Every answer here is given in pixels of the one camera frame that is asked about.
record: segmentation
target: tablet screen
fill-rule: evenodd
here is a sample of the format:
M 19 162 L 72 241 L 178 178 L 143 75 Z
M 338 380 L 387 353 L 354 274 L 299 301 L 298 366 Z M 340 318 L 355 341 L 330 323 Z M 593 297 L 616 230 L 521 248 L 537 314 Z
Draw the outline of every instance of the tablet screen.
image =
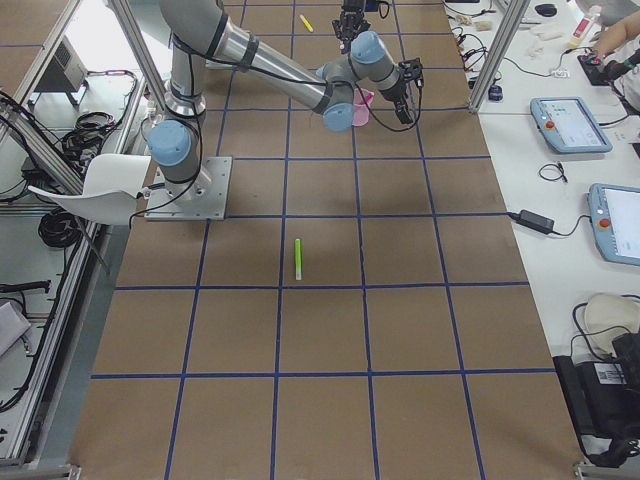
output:
M 568 147 L 594 147 L 604 145 L 600 135 L 580 104 L 571 99 L 545 100 L 542 102 L 547 115 Z
M 640 192 L 605 188 L 618 255 L 640 258 Z

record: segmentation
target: blue joint cap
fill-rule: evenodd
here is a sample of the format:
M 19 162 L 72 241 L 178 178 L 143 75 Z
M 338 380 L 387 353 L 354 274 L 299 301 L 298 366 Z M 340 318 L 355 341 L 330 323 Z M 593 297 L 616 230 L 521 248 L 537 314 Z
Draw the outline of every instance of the blue joint cap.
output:
M 351 44 L 351 56 L 365 65 L 375 63 L 385 56 L 387 48 L 376 32 L 367 30 L 356 37 Z
M 344 132 L 353 124 L 353 104 L 336 103 L 325 110 L 322 119 L 332 132 Z
M 149 132 L 147 139 L 153 159 L 163 167 L 175 167 L 191 151 L 189 129 L 176 120 L 166 120 Z

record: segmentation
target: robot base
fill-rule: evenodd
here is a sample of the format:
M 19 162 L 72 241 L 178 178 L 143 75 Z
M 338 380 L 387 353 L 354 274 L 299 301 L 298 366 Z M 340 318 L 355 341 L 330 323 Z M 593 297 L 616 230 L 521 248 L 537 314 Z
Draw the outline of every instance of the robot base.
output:
M 145 213 L 145 218 L 158 221 L 223 220 L 227 205 L 232 161 L 231 157 L 205 158 L 202 162 L 202 168 L 206 169 L 211 178 L 213 178 L 213 184 L 207 196 L 183 205 L 175 202 L 170 203 L 162 208 Z M 164 182 L 164 175 L 158 169 L 154 183 L 162 182 Z M 170 199 L 171 197 L 169 197 L 166 190 L 153 190 L 149 197 L 147 208 L 158 207 L 167 203 Z

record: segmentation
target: green marker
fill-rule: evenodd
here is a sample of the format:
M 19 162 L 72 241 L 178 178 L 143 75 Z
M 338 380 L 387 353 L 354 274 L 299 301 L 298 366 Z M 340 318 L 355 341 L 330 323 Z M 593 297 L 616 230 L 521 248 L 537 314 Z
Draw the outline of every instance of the green marker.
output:
M 296 280 L 302 280 L 302 241 L 296 238 L 295 242 Z

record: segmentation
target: white plastic bottle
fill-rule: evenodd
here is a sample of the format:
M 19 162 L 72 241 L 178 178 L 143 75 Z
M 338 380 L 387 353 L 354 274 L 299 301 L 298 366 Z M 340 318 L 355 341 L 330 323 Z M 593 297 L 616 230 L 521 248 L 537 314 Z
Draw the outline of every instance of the white plastic bottle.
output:
M 600 12 L 602 12 L 602 7 L 600 5 L 594 5 L 589 9 L 589 12 L 585 14 L 582 20 L 580 20 L 580 23 L 571 34 L 571 38 L 567 44 L 568 49 L 578 48 L 580 46 L 582 40 L 587 36 L 595 21 L 598 20 Z

